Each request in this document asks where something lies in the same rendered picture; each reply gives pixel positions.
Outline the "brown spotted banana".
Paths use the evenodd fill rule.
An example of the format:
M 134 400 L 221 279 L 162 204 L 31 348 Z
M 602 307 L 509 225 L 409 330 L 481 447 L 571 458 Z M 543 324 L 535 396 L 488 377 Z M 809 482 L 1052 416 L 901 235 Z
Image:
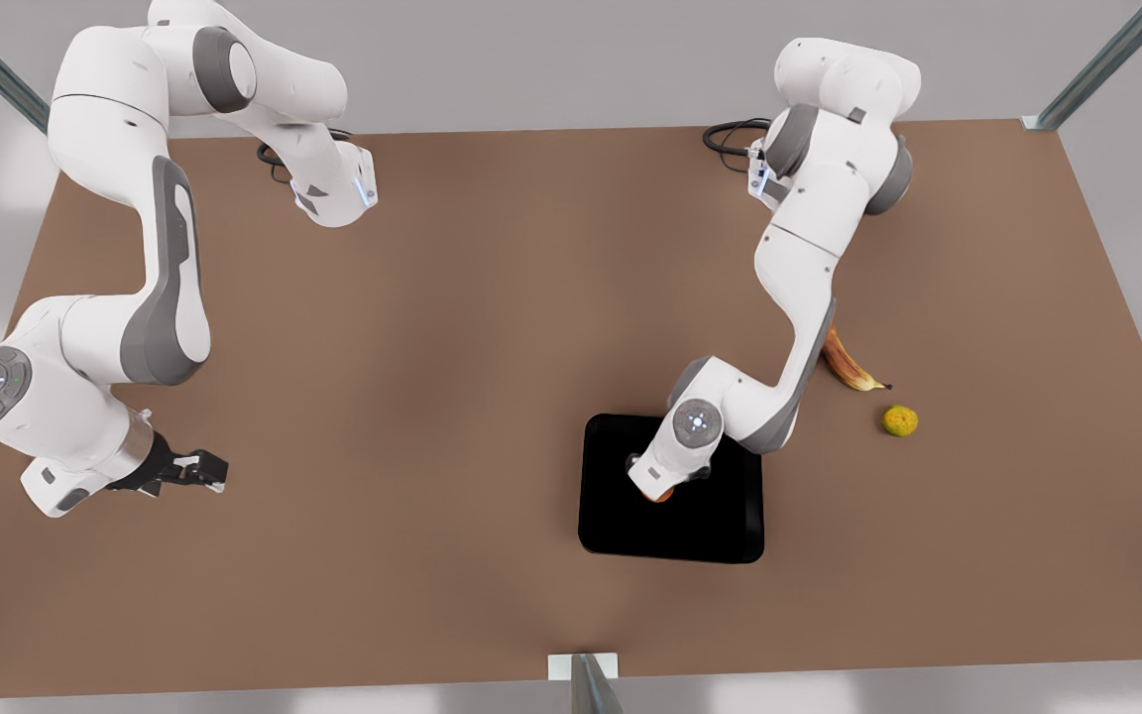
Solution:
M 837 378 L 849 388 L 856 392 L 872 392 L 872 390 L 893 390 L 891 384 L 879 383 L 864 371 L 852 356 L 849 356 L 847 348 L 844 347 L 838 337 L 837 328 L 831 324 L 822 343 L 821 354 L 826 363 Z

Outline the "black square tray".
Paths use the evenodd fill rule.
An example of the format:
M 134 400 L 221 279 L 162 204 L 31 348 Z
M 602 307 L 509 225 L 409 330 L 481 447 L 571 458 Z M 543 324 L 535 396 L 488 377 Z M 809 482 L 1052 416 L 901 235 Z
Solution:
M 658 416 L 600 414 L 586 423 L 577 536 L 595 554 L 702 563 L 753 563 L 765 546 L 761 457 L 721 439 L 710 475 L 648 502 L 632 483 L 627 458 L 661 425 Z

